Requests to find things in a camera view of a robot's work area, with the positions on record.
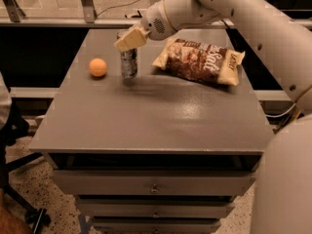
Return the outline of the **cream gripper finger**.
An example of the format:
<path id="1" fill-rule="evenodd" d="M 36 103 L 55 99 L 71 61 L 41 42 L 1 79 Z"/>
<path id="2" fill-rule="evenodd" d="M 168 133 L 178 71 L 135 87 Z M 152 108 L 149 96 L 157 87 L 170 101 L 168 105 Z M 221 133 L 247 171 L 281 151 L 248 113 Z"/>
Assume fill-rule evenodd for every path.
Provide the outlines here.
<path id="1" fill-rule="evenodd" d="M 120 30 L 117 33 L 117 41 L 114 43 L 116 49 L 120 52 L 127 52 L 146 44 L 149 31 L 143 27 L 131 27 Z"/>

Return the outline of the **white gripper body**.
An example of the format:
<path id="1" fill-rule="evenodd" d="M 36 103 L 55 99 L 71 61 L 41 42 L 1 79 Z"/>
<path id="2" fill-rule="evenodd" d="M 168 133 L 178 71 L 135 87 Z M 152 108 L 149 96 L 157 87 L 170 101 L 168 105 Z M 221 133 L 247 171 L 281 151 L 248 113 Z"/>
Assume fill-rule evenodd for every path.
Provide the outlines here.
<path id="1" fill-rule="evenodd" d="M 164 40 L 176 34 L 176 30 L 167 19 L 164 1 L 156 2 L 150 6 L 140 23 L 148 31 L 148 37 L 151 40 Z"/>

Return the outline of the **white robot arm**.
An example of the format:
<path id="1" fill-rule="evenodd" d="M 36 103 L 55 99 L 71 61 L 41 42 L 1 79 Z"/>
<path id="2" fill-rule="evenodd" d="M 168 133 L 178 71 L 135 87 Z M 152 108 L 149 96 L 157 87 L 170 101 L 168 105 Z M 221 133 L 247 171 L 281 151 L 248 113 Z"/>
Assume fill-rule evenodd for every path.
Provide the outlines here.
<path id="1" fill-rule="evenodd" d="M 312 32 L 265 0 L 161 0 L 116 42 L 120 51 L 162 40 L 188 26 L 229 19 L 235 40 L 257 58 L 258 89 L 282 88 L 301 118 L 269 142 L 260 160 L 251 234 L 312 234 Z"/>

